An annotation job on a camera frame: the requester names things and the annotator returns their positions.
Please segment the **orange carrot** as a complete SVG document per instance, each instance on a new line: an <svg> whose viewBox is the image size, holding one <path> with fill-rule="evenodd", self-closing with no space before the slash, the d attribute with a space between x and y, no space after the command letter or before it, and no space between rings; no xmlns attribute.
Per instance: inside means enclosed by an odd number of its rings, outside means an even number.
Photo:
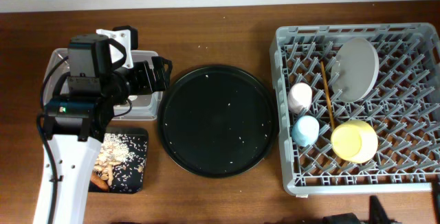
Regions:
<svg viewBox="0 0 440 224"><path fill-rule="evenodd" d="M92 184L97 186L103 192L109 191L109 186L107 185L107 183L104 180L102 180L96 173L93 172L91 174L90 181L92 182Z"/></svg>

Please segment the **pink cup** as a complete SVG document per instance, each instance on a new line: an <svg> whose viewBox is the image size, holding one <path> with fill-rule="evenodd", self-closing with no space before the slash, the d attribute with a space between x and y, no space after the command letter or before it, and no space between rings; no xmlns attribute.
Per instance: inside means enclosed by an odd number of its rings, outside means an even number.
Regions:
<svg viewBox="0 0 440 224"><path fill-rule="evenodd" d="M312 103L313 91L303 82L294 84L287 94L288 109L299 114L303 109L309 110Z"/></svg>

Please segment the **blue cup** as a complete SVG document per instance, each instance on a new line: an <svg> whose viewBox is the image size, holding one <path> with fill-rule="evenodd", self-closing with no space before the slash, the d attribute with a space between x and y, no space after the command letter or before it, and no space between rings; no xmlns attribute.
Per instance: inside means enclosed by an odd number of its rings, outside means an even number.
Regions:
<svg viewBox="0 0 440 224"><path fill-rule="evenodd" d="M319 135L320 126L316 118L310 115L300 117L291 130L291 137L297 146L314 144Z"/></svg>

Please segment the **wooden chopstick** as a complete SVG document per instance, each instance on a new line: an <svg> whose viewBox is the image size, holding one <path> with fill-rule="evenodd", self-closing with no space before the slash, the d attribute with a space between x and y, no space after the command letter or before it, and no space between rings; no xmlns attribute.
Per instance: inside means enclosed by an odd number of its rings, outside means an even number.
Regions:
<svg viewBox="0 0 440 224"><path fill-rule="evenodd" d="M328 82L327 82L325 64L323 61L320 61L320 68L321 68L321 74L322 74L322 79L323 79L323 84L324 84L324 92L325 92L325 96L326 96L327 109L329 112L329 120L330 120L330 124L331 124L331 129L332 129L332 131L334 131L336 126L335 126L335 122L334 122L334 118L333 118L332 103L331 103L331 98L329 95L329 86L328 86Z"/></svg>

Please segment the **grey plate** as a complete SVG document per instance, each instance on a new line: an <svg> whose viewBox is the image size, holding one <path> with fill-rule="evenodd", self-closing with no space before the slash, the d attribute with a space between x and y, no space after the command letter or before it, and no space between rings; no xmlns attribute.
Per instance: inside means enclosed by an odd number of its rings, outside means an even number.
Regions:
<svg viewBox="0 0 440 224"><path fill-rule="evenodd" d="M331 88L342 93L338 99L356 102L363 99L374 87L379 72L379 56L365 38L353 38L338 51L331 67Z"/></svg>

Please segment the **yellow bowl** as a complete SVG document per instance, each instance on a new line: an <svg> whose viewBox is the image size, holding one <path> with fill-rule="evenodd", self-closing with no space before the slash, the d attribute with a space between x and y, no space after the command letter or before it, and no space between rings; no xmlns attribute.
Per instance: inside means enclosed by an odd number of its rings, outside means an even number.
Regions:
<svg viewBox="0 0 440 224"><path fill-rule="evenodd" d="M372 159L378 148L378 137L365 121L349 120L336 127L331 134L334 153L345 161L356 164Z"/></svg>

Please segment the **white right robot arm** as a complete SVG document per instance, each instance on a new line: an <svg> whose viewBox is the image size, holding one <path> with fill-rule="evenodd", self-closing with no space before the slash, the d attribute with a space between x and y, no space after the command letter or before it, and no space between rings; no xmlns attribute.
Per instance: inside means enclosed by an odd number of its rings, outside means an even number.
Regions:
<svg viewBox="0 0 440 224"><path fill-rule="evenodd" d="M439 224L439 182L432 183L432 200L436 223ZM367 220L360 220L354 213L325 216L322 218L324 224L398 224L386 214L377 196L369 197L369 213Z"/></svg>

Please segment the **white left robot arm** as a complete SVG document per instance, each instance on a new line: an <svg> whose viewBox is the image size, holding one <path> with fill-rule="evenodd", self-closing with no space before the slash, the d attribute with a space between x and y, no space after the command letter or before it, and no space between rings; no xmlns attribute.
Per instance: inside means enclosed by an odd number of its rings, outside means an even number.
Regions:
<svg viewBox="0 0 440 224"><path fill-rule="evenodd" d="M52 98L36 117L44 164L34 223L82 223L94 163L115 116L114 106L130 95L166 90L172 68L161 56L136 62L131 69L119 66L105 73L104 89L97 93L61 94L65 82L94 85L100 80L72 71L60 76Z"/></svg>

